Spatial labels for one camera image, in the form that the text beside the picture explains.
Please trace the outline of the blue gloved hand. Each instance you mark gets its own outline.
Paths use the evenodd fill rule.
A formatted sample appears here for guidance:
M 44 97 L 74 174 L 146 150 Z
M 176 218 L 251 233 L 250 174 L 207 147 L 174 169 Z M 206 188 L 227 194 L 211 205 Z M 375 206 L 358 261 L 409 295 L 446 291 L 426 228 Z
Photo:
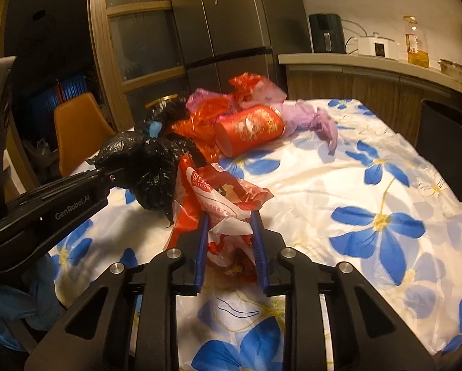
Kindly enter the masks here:
M 48 332 L 64 313 L 57 299 L 54 280 L 57 263 L 51 255 L 42 257 L 21 288 L 0 286 L 0 343 L 24 352 L 26 348 L 8 326 L 9 322 L 24 321 L 32 329 Z

